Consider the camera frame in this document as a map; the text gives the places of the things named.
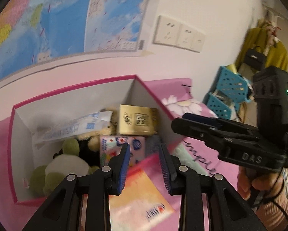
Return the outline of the pink striped sleeve forearm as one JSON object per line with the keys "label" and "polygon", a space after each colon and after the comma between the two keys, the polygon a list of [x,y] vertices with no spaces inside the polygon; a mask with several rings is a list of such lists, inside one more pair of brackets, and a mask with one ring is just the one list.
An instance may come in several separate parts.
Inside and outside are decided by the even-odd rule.
{"label": "pink striped sleeve forearm", "polygon": [[281,191],[256,212],[267,230],[285,230],[288,226],[288,169],[282,171],[282,176]]}

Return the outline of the person's right hand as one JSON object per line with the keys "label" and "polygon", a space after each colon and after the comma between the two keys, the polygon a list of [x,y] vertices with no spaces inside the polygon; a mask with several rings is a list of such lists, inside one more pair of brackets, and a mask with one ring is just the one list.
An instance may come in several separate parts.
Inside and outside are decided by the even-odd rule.
{"label": "person's right hand", "polygon": [[278,173],[266,174],[250,181],[246,175],[246,168],[239,167],[237,175],[237,191],[244,200],[251,196],[251,187],[256,190],[264,191],[267,198],[276,196],[283,185],[283,176]]}

